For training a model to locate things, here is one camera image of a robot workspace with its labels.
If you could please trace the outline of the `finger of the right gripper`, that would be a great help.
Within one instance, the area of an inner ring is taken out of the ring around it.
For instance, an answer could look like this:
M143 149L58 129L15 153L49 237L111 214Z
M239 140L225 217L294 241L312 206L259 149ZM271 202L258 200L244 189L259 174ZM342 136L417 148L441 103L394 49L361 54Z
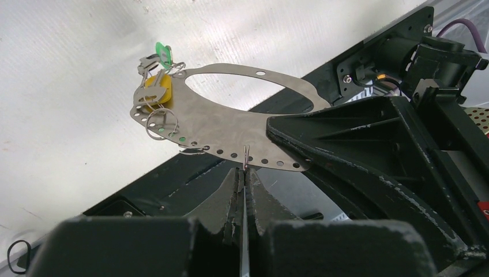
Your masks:
M309 163L305 175L351 219L397 220L423 238L440 272L488 264L488 245L455 231L455 207L429 150L435 142L402 97L357 100L271 119L271 140Z

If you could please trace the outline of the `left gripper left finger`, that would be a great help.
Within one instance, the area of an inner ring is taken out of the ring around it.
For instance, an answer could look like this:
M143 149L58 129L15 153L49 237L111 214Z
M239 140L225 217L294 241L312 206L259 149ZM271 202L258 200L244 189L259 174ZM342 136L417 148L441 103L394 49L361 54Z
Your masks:
M41 244L28 276L235 276L236 191L230 169L218 190L183 217L82 216Z

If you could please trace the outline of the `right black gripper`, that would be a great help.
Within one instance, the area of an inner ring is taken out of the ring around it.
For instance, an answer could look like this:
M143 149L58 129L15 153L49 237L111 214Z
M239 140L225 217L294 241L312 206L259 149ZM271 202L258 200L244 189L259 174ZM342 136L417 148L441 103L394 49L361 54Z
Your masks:
M405 91L435 142L430 156L455 207L444 217L458 235L488 245L488 110L464 107L462 94L488 61L461 43L425 36L405 74Z

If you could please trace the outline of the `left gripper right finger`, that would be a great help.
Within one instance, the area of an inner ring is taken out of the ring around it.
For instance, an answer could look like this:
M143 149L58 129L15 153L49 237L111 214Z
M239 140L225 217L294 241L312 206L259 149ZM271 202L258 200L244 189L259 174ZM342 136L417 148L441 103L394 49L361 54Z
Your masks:
M257 172L244 175L252 276L435 276L420 234L397 220L302 220Z

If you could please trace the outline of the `yellow tag key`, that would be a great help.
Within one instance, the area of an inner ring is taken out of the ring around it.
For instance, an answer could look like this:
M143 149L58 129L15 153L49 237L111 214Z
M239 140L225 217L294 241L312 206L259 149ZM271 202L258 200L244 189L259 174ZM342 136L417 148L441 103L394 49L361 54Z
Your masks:
M172 98L172 78L165 73L158 73L148 78L139 86L133 96L135 107L153 111L163 108Z

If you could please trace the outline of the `green tag key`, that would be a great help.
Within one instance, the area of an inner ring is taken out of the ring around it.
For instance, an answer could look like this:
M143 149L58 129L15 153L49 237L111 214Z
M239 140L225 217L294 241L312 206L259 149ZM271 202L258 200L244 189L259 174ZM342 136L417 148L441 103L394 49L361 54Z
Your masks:
M170 46L157 42L155 44L155 53L140 58L140 64L137 66L138 74L146 77L153 69L161 65L165 70L170 70L173 65L173 57Z

